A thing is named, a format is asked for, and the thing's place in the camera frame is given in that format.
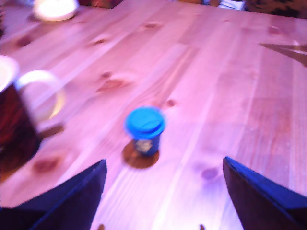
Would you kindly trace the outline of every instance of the wood grain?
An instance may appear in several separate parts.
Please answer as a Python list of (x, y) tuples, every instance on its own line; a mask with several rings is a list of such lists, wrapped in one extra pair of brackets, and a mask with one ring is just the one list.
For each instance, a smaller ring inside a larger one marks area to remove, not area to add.
[[(26, 22), (33, 40), (18, 48), (12, 23), (13, 39), (3, 43), (21, 72), (56, 74), (68, 103), (39, 124), (63, 131), (1, 183), (2, 205), (18, 205), (100, 159), (108, 175), (94, 230), (242, 229), (223, 179), (226, 155), (306, 194), (307, 68), (261, 45), (301, 50), (304, 20), (162, 0), (80, 12), (54, 25)], [(33, 116), (53, 94), (28, 88)], [(152, 162), (135, 156), (123, 130), (126, 115), (142, 105), (167, 118)]]

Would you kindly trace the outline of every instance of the table surface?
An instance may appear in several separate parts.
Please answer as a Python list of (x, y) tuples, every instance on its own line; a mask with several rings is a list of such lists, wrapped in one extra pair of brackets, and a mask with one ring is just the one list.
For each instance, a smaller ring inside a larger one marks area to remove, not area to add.
[[(307, 195), (307, 20), (163, 0), (80, 7), (43, 23), (5, 7), (1, 54), (21, 73), (61, 80), (65, 108), (38, 124), (39, 152), (2, 175), (1, 205), (16, 206), (100, 159), (108, 174), (92, 229), (242, 229), (225, 185), (230, 156)], [(54, 93), (33, 84), (31, 114)], [(138, 157), (123, 121), (158, 106), (167, 118), (159, 155)]]

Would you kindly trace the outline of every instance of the tea light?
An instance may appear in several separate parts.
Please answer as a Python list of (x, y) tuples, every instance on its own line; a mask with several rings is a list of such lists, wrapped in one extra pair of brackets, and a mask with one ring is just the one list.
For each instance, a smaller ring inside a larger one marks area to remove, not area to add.
[(72, 18), (78, 7), (77, 0), (35, 0), (34, 15), (43, 21), (63, 21)]

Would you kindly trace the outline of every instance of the dark blue object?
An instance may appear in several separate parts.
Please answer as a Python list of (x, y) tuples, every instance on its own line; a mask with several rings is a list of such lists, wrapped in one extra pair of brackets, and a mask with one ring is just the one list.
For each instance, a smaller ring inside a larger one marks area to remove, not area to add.
[(141, 107), (132, 111), (125, 122), (134, 139), (135, 149), (145, 156), (159, 150), (160, 135), (165, 129), (165, 119), (156, 107)]
[(101, 160), (15, 208), (0, 208), (1, 230), (88, 230), (106, 180)]
[(245, 230), (307, 230), (307, 197), (225, 157), (227, 189)]

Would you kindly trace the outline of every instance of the small cup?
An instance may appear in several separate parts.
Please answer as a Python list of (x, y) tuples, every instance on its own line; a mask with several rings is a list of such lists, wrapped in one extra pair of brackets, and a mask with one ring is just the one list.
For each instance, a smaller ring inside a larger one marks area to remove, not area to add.
[(126, 130), (134, 139), (135, 149), (143, 156), (153, 156), (159, 150), (165, 119), (156, 107), (141, 107), (126, 118)]

